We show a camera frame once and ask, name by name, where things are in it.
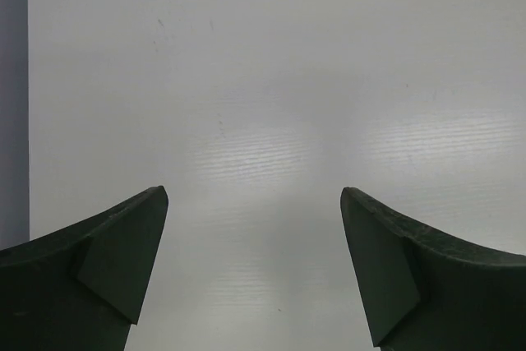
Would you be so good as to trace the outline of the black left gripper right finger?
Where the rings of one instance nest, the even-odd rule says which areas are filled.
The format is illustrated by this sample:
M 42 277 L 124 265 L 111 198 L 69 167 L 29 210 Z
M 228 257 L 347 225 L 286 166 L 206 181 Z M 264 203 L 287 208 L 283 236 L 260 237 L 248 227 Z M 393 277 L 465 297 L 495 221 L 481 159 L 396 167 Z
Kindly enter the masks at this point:
M 524 256 L 442 232 L 355 187 L 340 209 L 375 348 L 524 349 Z

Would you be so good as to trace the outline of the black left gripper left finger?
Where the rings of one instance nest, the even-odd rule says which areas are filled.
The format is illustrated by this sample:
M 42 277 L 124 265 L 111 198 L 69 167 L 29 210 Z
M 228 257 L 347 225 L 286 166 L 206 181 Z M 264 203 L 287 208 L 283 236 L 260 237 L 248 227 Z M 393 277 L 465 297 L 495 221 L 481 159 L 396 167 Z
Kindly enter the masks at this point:
M 139 321 L 168 212 L 150 187 L 1 251 L 3 350 L 123 350 Z

